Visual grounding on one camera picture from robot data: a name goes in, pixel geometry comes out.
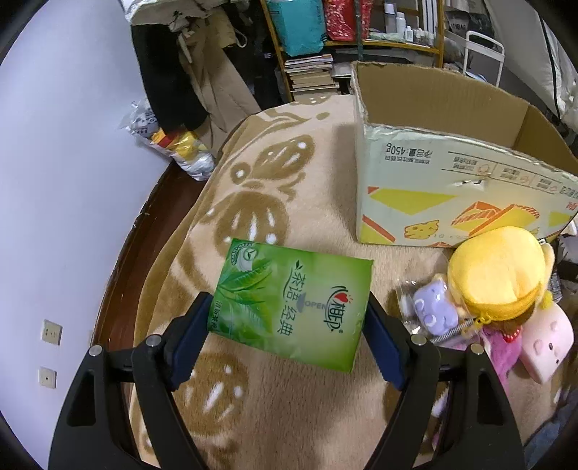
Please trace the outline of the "pink square pig plush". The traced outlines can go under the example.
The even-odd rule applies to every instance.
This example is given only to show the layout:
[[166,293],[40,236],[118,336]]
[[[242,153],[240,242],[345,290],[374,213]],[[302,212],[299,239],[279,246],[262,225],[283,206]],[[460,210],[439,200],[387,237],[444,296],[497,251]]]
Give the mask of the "pink square pig plush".
[[531,378],[544,384],[574,343],[572,324],[557,304],[537,308],[523,324],[520,360]]

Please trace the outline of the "purple toy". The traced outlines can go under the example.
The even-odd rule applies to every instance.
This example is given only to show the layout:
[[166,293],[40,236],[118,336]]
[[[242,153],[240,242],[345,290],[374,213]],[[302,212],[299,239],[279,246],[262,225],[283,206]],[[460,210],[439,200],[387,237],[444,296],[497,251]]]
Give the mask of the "purple toy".
[[396,287],[396,296],[410,334],[456,350],[479,341],[474,318],[450,294],[446,275],[437,273],[427,282],[403,281]]

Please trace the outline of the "yellow hat plush doll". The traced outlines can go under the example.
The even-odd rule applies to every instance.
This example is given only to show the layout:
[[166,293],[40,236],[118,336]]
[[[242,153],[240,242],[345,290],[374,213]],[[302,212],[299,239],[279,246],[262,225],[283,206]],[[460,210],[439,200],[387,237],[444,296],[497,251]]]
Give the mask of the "yellow hat plush doll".
[[505,226],[477,235],[450,257],[450,294],[478,324],[511,335],[550,307],[555,252],[529,231]]

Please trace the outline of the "green tissue pack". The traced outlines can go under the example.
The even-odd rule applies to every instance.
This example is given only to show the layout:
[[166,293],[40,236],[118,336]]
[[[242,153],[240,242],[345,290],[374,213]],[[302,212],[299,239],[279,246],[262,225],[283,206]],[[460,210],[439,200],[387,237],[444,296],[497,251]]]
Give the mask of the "green tissue pack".
[[208,328],[301,363],[352,371],[365,320],[371,260],[235,239]]

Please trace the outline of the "pink plush bear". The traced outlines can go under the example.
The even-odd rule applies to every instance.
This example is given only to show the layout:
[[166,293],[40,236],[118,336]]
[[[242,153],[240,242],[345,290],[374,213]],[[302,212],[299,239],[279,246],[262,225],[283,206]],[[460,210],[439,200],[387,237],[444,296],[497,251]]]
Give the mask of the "pink plush bear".
[[515,366],[522,351],[521,332],[522,327],[518,327],[512,334],[506,334],[487,326],[481,330],[484,349],[491,360],[505,394],[509,394],[508,373]]

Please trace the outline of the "cardboard box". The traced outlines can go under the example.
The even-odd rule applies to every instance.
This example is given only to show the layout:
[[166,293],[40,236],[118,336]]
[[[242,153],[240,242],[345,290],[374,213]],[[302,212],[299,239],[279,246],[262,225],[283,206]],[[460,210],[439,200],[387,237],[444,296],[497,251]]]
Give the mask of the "cardboard box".
[[357,238],[454,247],[503,226],[552,239],[576,217],[577,160],[533,105],[443,69],[353,67]]

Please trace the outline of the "plastic snack bag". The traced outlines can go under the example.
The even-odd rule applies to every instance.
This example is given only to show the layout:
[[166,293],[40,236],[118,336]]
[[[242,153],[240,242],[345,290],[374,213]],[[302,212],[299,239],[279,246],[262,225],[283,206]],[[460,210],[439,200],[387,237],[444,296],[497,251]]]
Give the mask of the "plastic snack bag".
[[196,181],[206,181],[216,167],[211,151],[186,128],[165,133],[148,99],[131,103],[131,111],[121,120],[120,128],[136,140],[172,159]]

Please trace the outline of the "beige patterned blanket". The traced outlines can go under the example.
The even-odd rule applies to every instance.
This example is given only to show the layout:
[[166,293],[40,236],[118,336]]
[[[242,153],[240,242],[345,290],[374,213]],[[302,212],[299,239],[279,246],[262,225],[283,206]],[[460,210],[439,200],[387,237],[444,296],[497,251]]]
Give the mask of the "beige patterned blanket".
[[444,267],[442,229],[460,213],[480,221],[506,207],[486,196],[458,200],[448,210],[426,210],[414,224],[426,233],[411,248],[402,233],[388,244],[373,231],[361,244],[355,231],[355,101],[350,96],[304,100],[248,117],[224,146],[216,172],[151,269],[138,307],[135,337],[161,333],[194,297],[212,292],[235,239],[281,246],[280,257],[260,257],[244,279],[236,320],[240,342],[211,335],[190,378],[174,399],[202,458],[212,469],[360,469],[395,409],[398,393],[386,383],[366,343],[351,372],[308,365],[252,347],[261,334],[295,334],[300,294],[314,281],[314,260],[346,258],[322,267],[339,284],[369,271],[383,303],[394,284]]

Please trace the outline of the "black garment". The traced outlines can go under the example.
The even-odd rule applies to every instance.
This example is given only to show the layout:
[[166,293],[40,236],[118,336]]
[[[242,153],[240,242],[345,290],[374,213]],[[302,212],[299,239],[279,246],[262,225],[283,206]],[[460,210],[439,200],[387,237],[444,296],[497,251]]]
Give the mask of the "black garment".
[[195,131],[209,113],[201,104],[180,62],[180,46],[167,25],[132,25],[132,44],[143,86],[165,133]]

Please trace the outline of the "beige trench coat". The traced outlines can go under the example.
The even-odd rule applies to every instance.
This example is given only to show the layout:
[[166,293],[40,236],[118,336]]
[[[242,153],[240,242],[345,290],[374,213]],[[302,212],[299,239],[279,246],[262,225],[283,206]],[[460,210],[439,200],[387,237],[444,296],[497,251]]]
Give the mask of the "beige trench coat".
[[223,49],[237,43],[233,26],[223,8],[206,18],[195,18],[177,35],[180,61],[193,91],[208,116],[195,130],[214,155],[229,134],[260,107],[240,73]]

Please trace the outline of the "white rolling cart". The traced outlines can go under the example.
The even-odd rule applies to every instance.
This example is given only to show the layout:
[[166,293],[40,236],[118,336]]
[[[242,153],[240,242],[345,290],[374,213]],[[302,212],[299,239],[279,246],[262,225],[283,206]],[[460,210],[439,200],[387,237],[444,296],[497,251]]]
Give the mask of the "white rolling cart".
[[465,32],[463,41],[463,65],[462,74],[467,75],[467,63],[469,53],[484,56],[498,64],[498,71],[495,86],[501,84],[502,69],[505,63],[505,46],[500,41],[477,31],[468,30]]

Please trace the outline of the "wooden shelf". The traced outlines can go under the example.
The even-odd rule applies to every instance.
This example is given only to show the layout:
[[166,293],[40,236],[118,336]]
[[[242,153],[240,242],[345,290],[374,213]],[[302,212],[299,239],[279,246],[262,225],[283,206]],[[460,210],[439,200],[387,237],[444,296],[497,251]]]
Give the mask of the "wooden shelf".
[[[355,46],[355,48],[357,49],[357,58],[359,61],[363,59],[363,47],[365,46],[411,50],[415,52],[432,55],[435,58],[434,67],[442,69],[444,65],[444,51],[445,51],[444,1],[437,0],[435,2],[435,5],[436,5],[435,17],[437,18],[437,22],[435,29],[436,33],[434,36],[434,46],[432,47],[425,47],[415,43],[395,43],[386,40],[363,39],[362,5],[360,1],[354,2],[355,28],[357,29],[355,31],[355,42],[326,41],[324,45],[328,47]],[[294,96],[291,89],[291,85],[288,80],[288,74],[284,67],[285,59],[282,57],[283,48],[279,44],[278,35],[276,33],[275,26],[271,19],[270,11],[267,8],[267,2],[264,0],[260,0],[260,6],[262,7],[264,13],[264,19],[266,20],[267,23],[268,32],[270,34],[270,38],[273,44],[274,54],[277,59],[277,64],[279,66],[279,73],[281,77],[281,82],[283,84],[283,91],[281,92],[281,96],[285,99],[286,102],[292,102],[294,100]]]

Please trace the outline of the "stack of books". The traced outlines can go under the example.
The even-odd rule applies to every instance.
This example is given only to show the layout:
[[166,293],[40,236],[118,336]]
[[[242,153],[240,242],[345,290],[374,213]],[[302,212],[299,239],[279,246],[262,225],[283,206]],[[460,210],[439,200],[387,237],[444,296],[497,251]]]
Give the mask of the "stack of books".
[[293,58],[284,62],[294,100],[337,94],[339,84],[332,76],[333,58],[330,54]]

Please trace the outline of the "white puffer jacket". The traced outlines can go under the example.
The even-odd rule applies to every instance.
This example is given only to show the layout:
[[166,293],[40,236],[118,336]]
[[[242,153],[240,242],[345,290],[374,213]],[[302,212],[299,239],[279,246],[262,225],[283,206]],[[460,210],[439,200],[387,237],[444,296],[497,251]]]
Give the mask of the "white puffer jacket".
[[121,0],[124,16],[131,25],[168,25],[180,18],[206,18],[221,0]]

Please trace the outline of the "red patterned bag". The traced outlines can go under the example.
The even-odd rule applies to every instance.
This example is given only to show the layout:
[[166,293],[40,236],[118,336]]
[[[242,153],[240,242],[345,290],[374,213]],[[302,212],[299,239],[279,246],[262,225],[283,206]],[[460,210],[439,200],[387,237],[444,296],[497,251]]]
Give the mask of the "red patterned bag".
[[[362,38],[369,35],[372,0],[362,0]],[[323,2],[325,28],[332,41],[352,42],[357,37],[357,20],[353,0],[325,0]]]

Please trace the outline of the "teal bag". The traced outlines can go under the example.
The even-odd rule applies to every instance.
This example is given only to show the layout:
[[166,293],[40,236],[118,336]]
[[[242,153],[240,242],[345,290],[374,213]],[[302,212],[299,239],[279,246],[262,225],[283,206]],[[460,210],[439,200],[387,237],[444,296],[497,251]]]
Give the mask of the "teal bag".
[[267,1],[267,8],[290,57],[322,51],[326,38],[322,0]]

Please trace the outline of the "lower wall socket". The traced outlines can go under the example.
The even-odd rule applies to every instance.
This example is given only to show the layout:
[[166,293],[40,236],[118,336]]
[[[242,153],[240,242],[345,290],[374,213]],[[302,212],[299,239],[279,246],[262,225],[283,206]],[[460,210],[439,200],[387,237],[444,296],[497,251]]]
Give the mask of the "lower wall socket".
[[38,369],[38,383],[42,387],[55,389],[57,387],[57,372],[53,369],[41,366]]

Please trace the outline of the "wall socket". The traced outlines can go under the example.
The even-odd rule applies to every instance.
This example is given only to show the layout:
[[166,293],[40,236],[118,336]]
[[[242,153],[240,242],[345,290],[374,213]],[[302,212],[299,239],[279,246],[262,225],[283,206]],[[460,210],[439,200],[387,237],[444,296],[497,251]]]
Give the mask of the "wall socket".
[[61,344],[62,332],[63,327],[61,325],[45,319],[42,324],[41,340],[59,346],[59,344]]
[[57,372],[53,369],[41,366],[38,369],[38,383],[42,387],[55,389],[57,387]]

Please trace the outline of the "upper wall socket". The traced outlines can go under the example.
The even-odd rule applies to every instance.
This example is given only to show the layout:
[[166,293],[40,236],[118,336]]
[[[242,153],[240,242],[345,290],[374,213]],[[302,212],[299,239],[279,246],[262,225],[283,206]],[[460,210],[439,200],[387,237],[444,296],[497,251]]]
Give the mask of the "upper wall socket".
[[45,319],[42,324],[41,340],[59,346],[59,344],[61,344],[62,332],[63,327],[61,325]]

